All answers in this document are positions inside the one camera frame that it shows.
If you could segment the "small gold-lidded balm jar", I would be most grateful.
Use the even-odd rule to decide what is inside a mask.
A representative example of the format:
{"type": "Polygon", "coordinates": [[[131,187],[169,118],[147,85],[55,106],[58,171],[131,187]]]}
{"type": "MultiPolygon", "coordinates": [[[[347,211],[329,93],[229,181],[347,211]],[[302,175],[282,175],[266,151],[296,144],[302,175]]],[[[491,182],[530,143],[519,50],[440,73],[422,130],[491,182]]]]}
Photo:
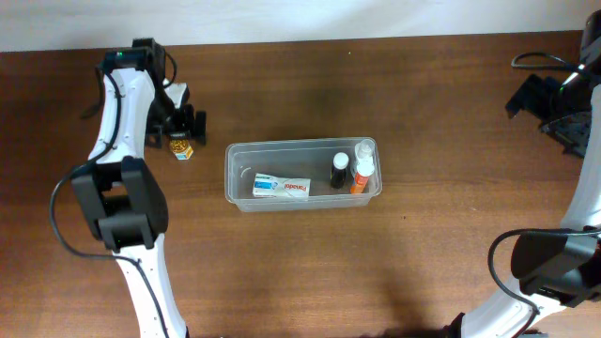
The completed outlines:
{"type": "Polygon", "coordinates": [[[193,155],[193,148],[186,139],[172,139],[169,146],[179,161],[186,161],[193,155]]]}

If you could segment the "white Panadol medicine box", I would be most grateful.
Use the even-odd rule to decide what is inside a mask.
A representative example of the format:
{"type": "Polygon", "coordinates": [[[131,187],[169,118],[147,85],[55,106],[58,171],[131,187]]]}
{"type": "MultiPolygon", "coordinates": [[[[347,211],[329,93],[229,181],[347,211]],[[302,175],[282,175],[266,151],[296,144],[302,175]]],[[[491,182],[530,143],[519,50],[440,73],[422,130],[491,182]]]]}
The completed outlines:
{"type": "Polygon", "coordinates": [[[274,177],[256,173],[253,183],[254,197],[306,198],[309,196],[309,178],[274,177]]]}

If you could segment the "dark syrup bottle white cap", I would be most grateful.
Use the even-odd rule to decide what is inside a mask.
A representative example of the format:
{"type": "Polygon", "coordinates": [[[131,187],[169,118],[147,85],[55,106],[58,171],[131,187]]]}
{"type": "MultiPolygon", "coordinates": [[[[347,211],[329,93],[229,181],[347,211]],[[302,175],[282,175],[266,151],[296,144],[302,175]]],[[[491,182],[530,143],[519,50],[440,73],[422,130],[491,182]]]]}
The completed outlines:
{"type": "Polygon", "coordinates": [[[349,157],[345,152],[338,152],[332,159],[331,187],[341,189],[346,181],[349,157]]]}

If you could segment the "white plastic bottle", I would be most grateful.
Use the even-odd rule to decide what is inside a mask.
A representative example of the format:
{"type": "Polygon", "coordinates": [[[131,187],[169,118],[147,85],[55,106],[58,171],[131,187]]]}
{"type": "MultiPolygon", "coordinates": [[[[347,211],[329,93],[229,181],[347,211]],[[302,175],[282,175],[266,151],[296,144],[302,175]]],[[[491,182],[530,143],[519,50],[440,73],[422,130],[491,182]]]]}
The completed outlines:
{"type": "Polygon", "coordinates": [[[374,148],[375,143],[371,139],[363,139],[355,145],[353,161],[350,168],[350,173],[353,177],[357,173],[357,167],[359,164],[364,162],[374,163],[374,148]]]}

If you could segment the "orange tube with white cap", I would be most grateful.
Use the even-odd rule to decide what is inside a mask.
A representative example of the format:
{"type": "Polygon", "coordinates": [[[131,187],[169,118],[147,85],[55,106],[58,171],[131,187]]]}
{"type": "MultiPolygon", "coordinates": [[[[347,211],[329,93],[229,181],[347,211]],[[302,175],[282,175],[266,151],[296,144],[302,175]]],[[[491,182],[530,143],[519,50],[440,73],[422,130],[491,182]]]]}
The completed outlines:
{"type": "Polygon", "coordinates": [[[359,161],[356,165],[356,174],[350,188],[351,194],[363,193],[369,178],[375,172],[375,165],[371,161],[359,161]]]}

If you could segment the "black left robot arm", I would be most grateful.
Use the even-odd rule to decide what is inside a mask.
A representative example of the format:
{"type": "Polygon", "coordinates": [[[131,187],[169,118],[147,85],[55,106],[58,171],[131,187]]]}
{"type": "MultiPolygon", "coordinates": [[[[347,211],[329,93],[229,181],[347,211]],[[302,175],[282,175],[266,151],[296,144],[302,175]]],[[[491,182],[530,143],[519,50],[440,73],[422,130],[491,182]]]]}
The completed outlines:
{"type": "Polygon", "coordinates": [[[169,224],[165,196],[145,162],[163,141],[191,157],[189,142],[206,142],[207,115],[189,104],[189,88],[168,76],[176,61],[153,38],[105,54],[97,68],[100,130],[85,163],[64,181],[73,188],[92,237],[125,278],[143,337],[187,337],[165,262],[169,224]]]}

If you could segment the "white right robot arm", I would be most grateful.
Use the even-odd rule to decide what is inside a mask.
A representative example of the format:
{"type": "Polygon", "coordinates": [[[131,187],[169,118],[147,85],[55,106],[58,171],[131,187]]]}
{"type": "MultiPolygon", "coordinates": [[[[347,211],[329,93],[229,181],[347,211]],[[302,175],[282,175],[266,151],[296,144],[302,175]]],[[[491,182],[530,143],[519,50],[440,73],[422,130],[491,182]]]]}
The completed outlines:
{"type": "Polygon", "coordinates": [[[459,314],[436,337],[535,337],[541,319],[600,299],[600,13],[585,23],[577,63],[549,54],[549,64],[514,69],[532,75],[508,100],[509,117],[527,111],[540,132],[583,160],[574,196],[555,229],[523,228],[494,239],[487,268],[497,291],[473,311],[459,314]],[[562,82],[538,70],[565,71],[562,82]]]}

